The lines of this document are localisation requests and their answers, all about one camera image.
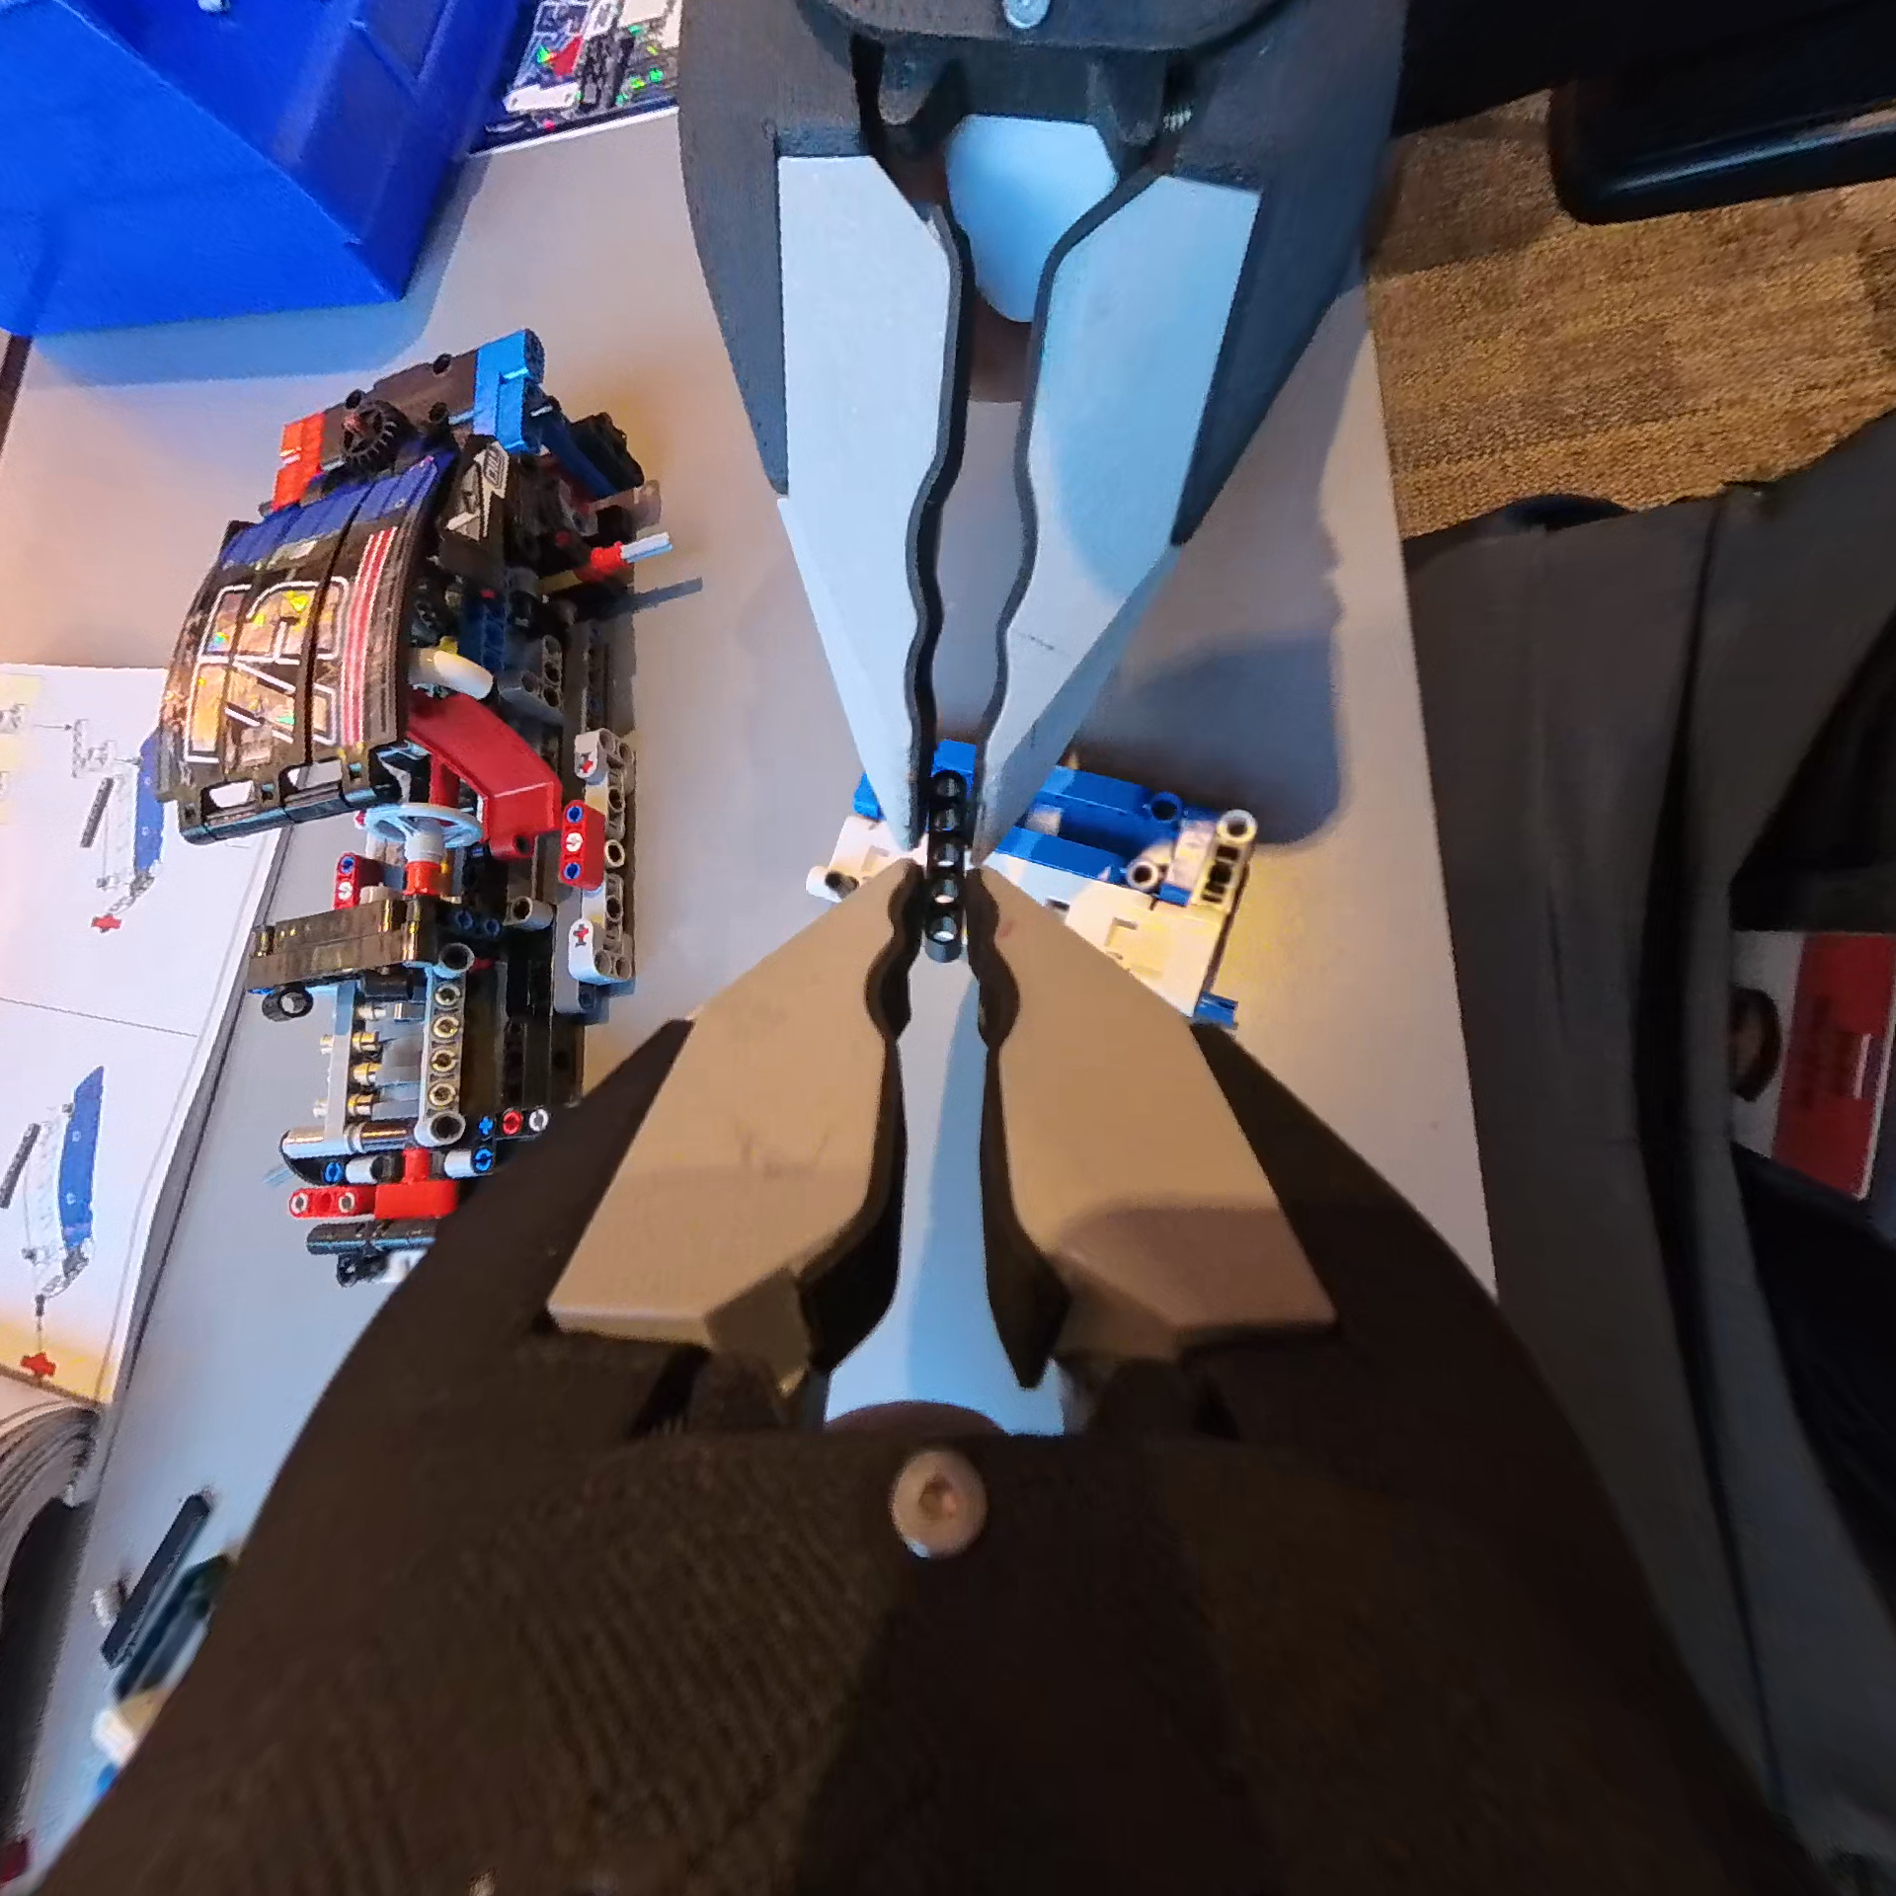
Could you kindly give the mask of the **blue storage bin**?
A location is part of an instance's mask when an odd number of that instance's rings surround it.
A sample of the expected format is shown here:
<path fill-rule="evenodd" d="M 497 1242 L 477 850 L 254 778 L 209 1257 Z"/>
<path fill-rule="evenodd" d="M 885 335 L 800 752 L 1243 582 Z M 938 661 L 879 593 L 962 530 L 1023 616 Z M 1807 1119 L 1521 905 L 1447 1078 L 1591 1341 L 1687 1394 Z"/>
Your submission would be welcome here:
<path fill-rule="evenodd" d="M 4 3 L 2 329 L 394 302 L 525 3 Z"/>

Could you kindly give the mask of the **grey desk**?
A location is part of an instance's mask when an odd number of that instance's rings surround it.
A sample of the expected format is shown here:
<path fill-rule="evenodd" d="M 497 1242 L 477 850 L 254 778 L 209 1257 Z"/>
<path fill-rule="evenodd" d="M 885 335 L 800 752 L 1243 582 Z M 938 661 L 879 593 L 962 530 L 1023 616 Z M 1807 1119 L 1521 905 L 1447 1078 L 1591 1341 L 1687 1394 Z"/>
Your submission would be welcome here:
<path fill-rule="evenodd" d="M 271 490 L 285 421 L 515 326 L 570 408 L 621 421 L 673 539 L 628 620 L 636 984 L 588 1036 L 601 1081 L 818 916 L 804 877 L 859 776 L 696 266 L 673 115 L 467 163 L 402 302 L 33 345 L 2 445 L 2 658 L 164 666 L 224 522 Z M 1230 939 L 1242 1043 L 1490 1280 L 1361 287 L 1330 305 L 1078 751 L 1260 819 Z M 315 1101 L 319 1028 L 241 1005 L 209 1092 L 73 1548 L 25 1791 L 33 1881 L 100 1772 L 92 1590 L 191 1490 L 216 1497 L 202 1540 L 237 1540 L 389 1298 L 336 1286 L 285 1217 L 277 1139 Z"/>

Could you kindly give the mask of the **black office chair base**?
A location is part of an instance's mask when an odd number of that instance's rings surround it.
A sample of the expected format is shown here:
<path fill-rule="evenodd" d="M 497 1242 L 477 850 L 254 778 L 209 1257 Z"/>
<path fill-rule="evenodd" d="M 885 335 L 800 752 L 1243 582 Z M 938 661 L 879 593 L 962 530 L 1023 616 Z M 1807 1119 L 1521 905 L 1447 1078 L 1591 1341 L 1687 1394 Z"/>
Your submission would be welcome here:
<path fill-rule="evenodd" d="M 1890 3 L 1411 3 L 1397 133 L 1549 94 L 1576 222 L 1892 175 Z"/>

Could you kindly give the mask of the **black brick beam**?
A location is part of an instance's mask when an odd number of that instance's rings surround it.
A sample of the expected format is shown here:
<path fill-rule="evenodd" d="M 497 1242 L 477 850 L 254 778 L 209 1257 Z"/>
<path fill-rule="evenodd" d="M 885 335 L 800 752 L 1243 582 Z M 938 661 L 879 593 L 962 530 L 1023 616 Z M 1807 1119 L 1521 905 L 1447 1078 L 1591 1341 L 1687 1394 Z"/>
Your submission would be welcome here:
<path fill-rule="evenodd" d="M 933 771 L 921 831 L 921 944 L 937 961 L 957 961 L 965 950 L 965 881 L 973 837 L 968 796 L 962 771 Z"/>

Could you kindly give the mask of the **red badge in clear holder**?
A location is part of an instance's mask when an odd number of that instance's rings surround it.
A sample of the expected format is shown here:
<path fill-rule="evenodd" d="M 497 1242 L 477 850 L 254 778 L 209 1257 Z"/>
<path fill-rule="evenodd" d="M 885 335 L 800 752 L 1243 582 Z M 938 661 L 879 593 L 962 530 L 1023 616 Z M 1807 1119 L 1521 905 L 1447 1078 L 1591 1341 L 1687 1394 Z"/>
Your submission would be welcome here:
<path fill-rule="evenodd" d="M 1735 1145 L 1854 1207 L 1892 1184 L 1892 936 L 1737 930 L 1727 988 Z"/>

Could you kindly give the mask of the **open instruction booklet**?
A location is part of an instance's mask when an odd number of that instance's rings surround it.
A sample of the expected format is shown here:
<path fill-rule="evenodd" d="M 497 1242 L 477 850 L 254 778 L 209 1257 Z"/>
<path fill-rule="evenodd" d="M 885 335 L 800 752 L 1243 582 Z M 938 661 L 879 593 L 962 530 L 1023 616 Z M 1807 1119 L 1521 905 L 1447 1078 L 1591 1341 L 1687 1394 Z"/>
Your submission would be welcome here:
<path fill-rule="evenodd" d="M 279 840 L 193 847 L 147 669 L 2 666 L 2 1370 L 136 1355 Z"/>

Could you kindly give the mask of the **person's legs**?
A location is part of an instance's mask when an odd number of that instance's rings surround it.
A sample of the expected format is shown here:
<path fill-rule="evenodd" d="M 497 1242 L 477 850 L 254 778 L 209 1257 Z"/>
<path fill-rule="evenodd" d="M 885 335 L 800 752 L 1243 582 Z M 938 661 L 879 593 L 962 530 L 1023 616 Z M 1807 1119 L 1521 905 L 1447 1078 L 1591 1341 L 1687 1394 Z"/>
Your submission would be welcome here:
<path fill-rule="evenodd" d="M 1892 1889 L 1892 1248 L 1727 1143 L 1765 896 L 1892 925 L 1892 415 L 1405 545 L 1501 1312 L 1740 1765 Z"/>

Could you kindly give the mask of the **blue white brick assembly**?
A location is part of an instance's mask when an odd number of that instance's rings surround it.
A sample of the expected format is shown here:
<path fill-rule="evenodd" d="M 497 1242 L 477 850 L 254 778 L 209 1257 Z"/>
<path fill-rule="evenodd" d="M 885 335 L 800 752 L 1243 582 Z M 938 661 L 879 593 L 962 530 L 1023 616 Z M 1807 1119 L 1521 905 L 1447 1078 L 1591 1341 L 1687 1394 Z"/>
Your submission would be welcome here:
<path fill-rule="evenodd" d="M 1234 1029 L 1239 1005 L 1219 994 L 1219 970 L 1254 843 L 1257 820 L 1242 807 L 1219 813 L 1061 762 L 985 867 L 1191 1020 Z M 954 888 L 928 895 L 921 944 L 933 958 L 959 958 L 969 870 L 931 870 L 931 850 L 941 851 L 945 840 L 921 840 L 907 855 Z M 806 874 L 806 892 L 839 902 L 894 851 L 892 826 L 863 776 L 830 861 Z M 954 949 L 937 913 L 957 923 Z"/>

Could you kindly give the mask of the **printed sticker sheet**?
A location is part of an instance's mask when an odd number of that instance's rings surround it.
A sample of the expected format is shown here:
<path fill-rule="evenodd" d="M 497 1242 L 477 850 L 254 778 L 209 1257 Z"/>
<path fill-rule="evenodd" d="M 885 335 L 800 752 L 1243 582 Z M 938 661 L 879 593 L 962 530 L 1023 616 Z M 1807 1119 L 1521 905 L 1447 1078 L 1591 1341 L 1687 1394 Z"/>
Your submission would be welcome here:
<path fill-rule="evenodd" d="M 586 136 L 676 108 L 681 3 L 536 3 L 471 151 Z"/>

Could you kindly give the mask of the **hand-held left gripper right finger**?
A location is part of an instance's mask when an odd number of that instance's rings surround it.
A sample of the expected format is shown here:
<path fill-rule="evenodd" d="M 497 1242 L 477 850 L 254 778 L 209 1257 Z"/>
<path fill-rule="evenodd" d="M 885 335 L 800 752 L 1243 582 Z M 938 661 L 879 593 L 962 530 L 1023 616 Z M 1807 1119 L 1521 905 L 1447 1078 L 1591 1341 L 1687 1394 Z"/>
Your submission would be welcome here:
<path fill-rule="evenodd" d="M 1012 1376 L 1326 1335 L 1336 1310 L 1188 1019 L 981 870 L 985 1293 Z"/>

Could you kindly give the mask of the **toy brick car model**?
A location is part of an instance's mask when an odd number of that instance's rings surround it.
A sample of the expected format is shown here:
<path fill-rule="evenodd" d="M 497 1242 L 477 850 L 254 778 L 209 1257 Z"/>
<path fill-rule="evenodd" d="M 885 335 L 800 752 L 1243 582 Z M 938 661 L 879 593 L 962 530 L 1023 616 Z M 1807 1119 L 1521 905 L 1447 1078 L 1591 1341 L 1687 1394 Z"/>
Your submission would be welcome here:
<path fill-rule="evenodd" d="M 327 905 L 258 923 L 241 972 L 268 1019 L 325 1016 L 279 1156 L 343 1286 L 411 1270 L 580 1101 L 583 1036 L 634 984 L 614 661 L 657 511 L 515 326 L 286 422 L 186 609 L 157 712 L 179 837 L 349 820 Z"/>

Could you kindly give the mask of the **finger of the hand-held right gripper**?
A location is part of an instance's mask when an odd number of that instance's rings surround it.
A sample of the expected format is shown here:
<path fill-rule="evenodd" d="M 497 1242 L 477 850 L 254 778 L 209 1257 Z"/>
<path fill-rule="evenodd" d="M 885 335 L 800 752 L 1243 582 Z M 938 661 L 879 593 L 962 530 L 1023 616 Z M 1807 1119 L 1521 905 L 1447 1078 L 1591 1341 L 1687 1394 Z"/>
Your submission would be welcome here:
<path fill-rule="evenodd" d="M 1260 195 L 1136 171 L 1065 228 L 1034 295 L 1016 445 L 1023 552 L 997 628 L 973 855 L 997 850 L 1177 565 Z"/>
<path fill-rule="evenodd" d="M 872 154 L 782 154 L 783 530 L 858 762 L 917 847 L 941 609 L 933 539 L 959 470 L 968 249 Z"/>

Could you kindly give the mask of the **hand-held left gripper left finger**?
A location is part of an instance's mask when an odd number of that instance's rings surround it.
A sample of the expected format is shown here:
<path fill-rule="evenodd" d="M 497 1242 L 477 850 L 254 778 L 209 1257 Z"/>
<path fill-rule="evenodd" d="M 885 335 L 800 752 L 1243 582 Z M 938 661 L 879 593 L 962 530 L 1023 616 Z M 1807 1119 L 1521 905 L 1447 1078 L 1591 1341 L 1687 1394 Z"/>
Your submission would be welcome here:
<path fill-rule="evenodd" d="M 687 1020 L 546 1315 L 694 1346 L 782 1389 L 837 1366 L 892 1300 L 868 1236 L 899 1184 L 887 982 L 914 958 L 899 857 Z"/>

